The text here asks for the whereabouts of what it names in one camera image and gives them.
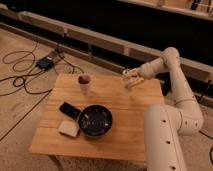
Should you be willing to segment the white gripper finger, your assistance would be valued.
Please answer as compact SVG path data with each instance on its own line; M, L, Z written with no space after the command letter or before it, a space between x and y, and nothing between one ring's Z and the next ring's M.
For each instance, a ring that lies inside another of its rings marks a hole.
M141 83L143 83L143 82L144 82L144 79L143 79L143 78L140 78L140 79L134 80L133 82L129 82L129 83L125 86L125 88L131 89L131 88L133 88L133 87L135 87L135 86L137 86L137 85L139 85L139 84L141 84Z
M123 76L131 75L131 74L130 74L130 71L131 71L131 69L124 69L124 70L122 71L122 75L123 75Z

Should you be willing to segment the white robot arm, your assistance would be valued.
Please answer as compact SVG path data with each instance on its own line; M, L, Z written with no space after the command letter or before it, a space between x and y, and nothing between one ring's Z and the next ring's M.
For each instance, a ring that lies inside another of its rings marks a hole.
M180 135L201 130L204 117L181 69L176 48L166 48L162 55L138 68L122 73L127 89L168 72L174 105L153 104L144 113L144 142L147 171L187 171L179 141Z

